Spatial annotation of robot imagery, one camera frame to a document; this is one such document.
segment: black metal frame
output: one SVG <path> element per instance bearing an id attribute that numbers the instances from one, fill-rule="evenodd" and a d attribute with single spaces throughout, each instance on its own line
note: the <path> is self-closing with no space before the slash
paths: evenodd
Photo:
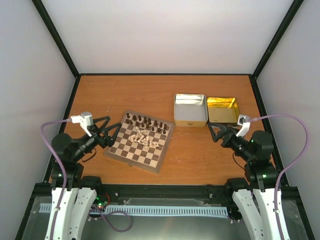
<path id="1" fill-rule="evenodd" d="M 300 6 L 304 2 L 304 0 L 293 0 L 290 8 L 288 9 L 284 19 L 282 20 L 279 28 L 277 29 L 276 33 L 274 34 L 269 46 L 267 47 L 265 53 L 263 54 L 259 64 L 257 65 L 253 74 L 209 74 L 209 73 L 82 73 L 79 74 L 75 64 L 73 63 L 62 39 L 59 36 L 57 29 L 55 28 L 44 4 L 41 0 L 32 0 L 34 6 L 36 7 L 39 15 L 41 16 L 44 24 L 46 25 L 48 31 L 50 32 L 53 40 L 55 41 L 57 47 L 59 48 L 62 56 L 64 57 L 67 65 L 69 66 L 72 74 L 75 77 L 75 83 L 72 89 L 71 96 L 69 98 L 64 118 L 68 118 L 71 107 L 76 96 L 77 88 L 81 79 L 81 76 L 86 75 L 245 75 L 248 76 L 250 79 L 250 83 L 252 86 L 252 91 L 257 103 L 257 107 L 261 116 L 267 114 L 265 109 L 263 99 L 257 84 L 257 79 L 262 72 L 264 66 L 266 65 L 267 61 L 269 60 L 271 54 L 273 53 L 274 49 L 276 48 L 277 44 L 281 40 L 282 36 L 284 35 L 286 29 L 288 28 L 289 24 L 291 23 L 292 19 L 294 18 L 295 14 L 299 10 Z M 274 134 L 272 132 L 272 128 L 268 119 L 262 120 L 264 129 L 272 134 L 272 139 L 274 142 L 274 153 L 273 159 L 276 167 L 280 170 L 284 168 L 283 163 L 281 161 L 281 157 L 279 154 L 279 150 L 277 148 Z M 62 133 L 65 130 L 65 124 L 62 124 L 59 130 L 59 133 Z M 45 173 L 45 177 L 43 183 L 37 183 L 33 189 L 30 201 L 27 205 L 23 220 L 21 222 L 20 228 L 18 230 L 16 240 L 22 239 L 30 211 L 32 205 L 34 203 L 34 199 L 37 196 L 50 196 L 51 195 L 51 187 L 47 183 L 50 179 L 52 166 L 51 164 L 48 165 L 47 171 Z M 313 235 L 309 220 L 307 218 L 303 203 L 300 198 L 299 191 L 296 187 L 290 187 L 288 183 L 288 179 L 286 176 L 282 178 L 282 199 L 287 200 L 295 200 L 298 206 L 298 210 L 302 221 L 304 223 L 304 228 L 307 232 L 307 236 L 310 240 L 314 240 L 315 237 Z M 172 199 L 197 199 L 204 201 L 210 204 L 220 204 L 223 207 L 228 207 L 230 209 L 236 208 L 234 202 L 229 201 L 225 195 L 225 188 L 224 186 L 220 185 L 206 185 L 206 186 L 177 186 L 177 185 L 109 185 L 104 184 L 103 189 L 105 192 L 108 192 L 111 198 L 111 202 L 122 204 L 123 200 L 128 200 L 129 198 L 172 198 Z"/>

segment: wooden table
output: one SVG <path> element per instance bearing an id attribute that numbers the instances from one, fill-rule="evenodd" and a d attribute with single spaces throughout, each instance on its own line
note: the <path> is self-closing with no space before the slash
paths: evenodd
<path id="1" fill-rule="evenodd" d="M 235 97 L 240 114 L 259 116 L 246 75 L 87 75 L 82 76 L 70 115 L 91 112 L 94 118 L 109 115 L 119 122 L 126 110 L 174 122 L 176 93 L 207 97 Z M 261 122 L 251 125 L 247 140 Z M 65 132 L 73 138 L 84 134 L 78 124 L 68 123 Z M 160 172 L 153 173 L 107 158 L 97 147 L 96 156 L 84 165 L 83 176 L 99 176 L 105 184 L 222 185 L 228 178 L 244 177 L 233 151 L 214 143 L 205 127 L 176 127 Z M 236 158 L 243 166 L 244 161 Z"/>

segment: pile of white chess pieces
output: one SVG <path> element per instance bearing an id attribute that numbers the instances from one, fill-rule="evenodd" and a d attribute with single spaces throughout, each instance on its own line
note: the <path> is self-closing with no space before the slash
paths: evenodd
<path id="1" fill-rule="evenodd" d="M 159 143 L 156 141 L 151 141 L 149 140 L 149 136 L 144 136 L 143 133 L 146 130 L 140 130 L 137 126 L 135 127 L 135 129 L 137 130 L 136 134 L 133 134 L 131 136 L 129 136 L 129 140 L 133 143 L 139 143 L 139 144 L 143 144 L 144 147 L 147 148 L 158 148 L 159 147 Z"/>

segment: metal tin box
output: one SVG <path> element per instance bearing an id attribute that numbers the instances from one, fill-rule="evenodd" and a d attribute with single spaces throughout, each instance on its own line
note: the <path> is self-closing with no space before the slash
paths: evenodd
<path id="1" fill-rule="evenodd" d="M 210 123 L 237 124 L 239 108 L 235 97 L 208 97 L 206 103 Z"/>
<path id="2" fill-rule="evenodd" d="M 205 95 L 174 95 L 174 123 L 176 126 L 204 127 L 207 121 L 208 108 Z"/>

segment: white panel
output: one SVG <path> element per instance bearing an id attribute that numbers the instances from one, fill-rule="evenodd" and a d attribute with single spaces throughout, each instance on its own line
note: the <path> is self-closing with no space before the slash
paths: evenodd
<path id="1" fill-rule="evenodd" d="M 315 239 L 320 239 L 320 1 L 304 1 L 265 66 L 258 84 L 268 114 L 296 115 L 310 130 L 310 146 L 303 159 L 288 172 L 298 186 Z M 294 120 L 271 120 L 284 165 L 303 148 L 305 134 Z"/>
<path id="2" fill-rule="evenodd" d="M 15 239 L 50 157 L 40 126 L 62 118 L 74 77 L 32 1 L 2 0 L 0 29 L 0 239 Z"/>
<path id="3" fill-rule="evenodd" d="M 292 0 L 44 0 L 81 73 L 251 74 Z"/>

